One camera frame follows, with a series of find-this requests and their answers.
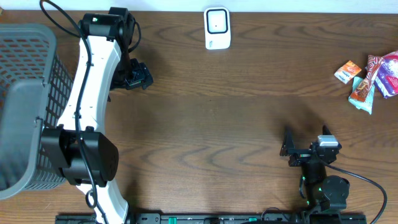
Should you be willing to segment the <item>teal snack packet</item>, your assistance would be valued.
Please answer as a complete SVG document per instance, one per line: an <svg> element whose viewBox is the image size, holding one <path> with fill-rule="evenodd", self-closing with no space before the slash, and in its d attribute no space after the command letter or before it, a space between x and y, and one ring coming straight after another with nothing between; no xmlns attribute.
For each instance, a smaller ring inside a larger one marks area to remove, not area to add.
<svg viewBox="0 0 398 224"><path fill-rule="evenodd" d="M358 85L362 82L362 78L359 77L354 77L353 78L353 90L355 90ZM348 101L354 105L357 109L359 110L364 110L366 112L368 112L369 114L372 114L373 111L373 100L374 100L374 91L375 91L375 85L373 85L365 99L364 102L355 100L353 97L349 97Z"/></svg>

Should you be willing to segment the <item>orange snack bar wrapper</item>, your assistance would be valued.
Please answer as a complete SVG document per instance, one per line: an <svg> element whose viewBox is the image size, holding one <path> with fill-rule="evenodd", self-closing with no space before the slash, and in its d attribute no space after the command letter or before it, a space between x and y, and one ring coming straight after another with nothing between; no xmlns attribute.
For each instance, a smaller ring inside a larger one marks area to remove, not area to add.
<svg viewBox="0 0 398 224"><path fill-rule="evenodd" d="M374 81L377 77L378 70L382 65L383 58L379 56L368 56L368 64L367 64L367 75L366 78L363 79L359 85L353 90L350 97L354 100L365 102L366 97L369 95L369 92L374 84Z"/></svg>

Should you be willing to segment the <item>small orange snack packet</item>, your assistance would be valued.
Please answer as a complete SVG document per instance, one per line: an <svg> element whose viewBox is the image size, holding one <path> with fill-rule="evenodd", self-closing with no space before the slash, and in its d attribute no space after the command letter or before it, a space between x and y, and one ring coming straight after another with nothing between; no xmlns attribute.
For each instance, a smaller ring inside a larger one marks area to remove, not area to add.
<svg viewBox="0 0 398 224"><path fill-rule="evenodd" d="M361 71L362 69L358 65L349 60L334 73L334 76L339 79L339 81L347 84Z"/></svg>

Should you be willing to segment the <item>purple red snack packet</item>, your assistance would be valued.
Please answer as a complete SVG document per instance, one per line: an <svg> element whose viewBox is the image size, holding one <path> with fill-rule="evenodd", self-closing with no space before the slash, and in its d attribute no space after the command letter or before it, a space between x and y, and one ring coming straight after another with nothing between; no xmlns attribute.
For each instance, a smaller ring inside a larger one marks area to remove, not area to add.
<svg viewBox="0 0 398 224"><path fill-rule="evenodd" d="M381 58L375 85L384 98L397 95L397 51Z"/></svg>

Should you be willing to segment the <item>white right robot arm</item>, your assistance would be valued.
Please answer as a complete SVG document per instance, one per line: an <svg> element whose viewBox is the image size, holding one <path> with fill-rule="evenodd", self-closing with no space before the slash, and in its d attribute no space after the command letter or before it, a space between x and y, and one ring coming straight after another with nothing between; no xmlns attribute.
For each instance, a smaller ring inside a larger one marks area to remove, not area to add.
<svg viewBox="0 0 398 224"><path fill-rule="evenodd" d="M327 165L336 161L341 148L326 126L306 149L297 149L291 130L285 130L280 155L289 157L289 166L301 168L299 192L302 198L307 199L309 208L318 208L321 212L339 212L346 208L349 181L326 173Z"/></svg>

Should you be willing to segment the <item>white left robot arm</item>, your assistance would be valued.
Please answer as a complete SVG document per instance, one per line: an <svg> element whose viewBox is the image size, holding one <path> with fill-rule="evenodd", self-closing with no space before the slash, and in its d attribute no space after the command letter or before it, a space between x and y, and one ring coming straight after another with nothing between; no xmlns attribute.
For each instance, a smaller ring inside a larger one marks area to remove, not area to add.
<svg viewBox="0 0 398 224"><path fill-rule="evenodd" d="M146 88L153 79L144 63L130 58L139 25L126 8L87 13L74 22L80 59L67 105L57 124L45 128L41 143L60 177L84 193L97 223L137 223L115 176L119 151L106 137L104 119L109 92Z"/></svg>

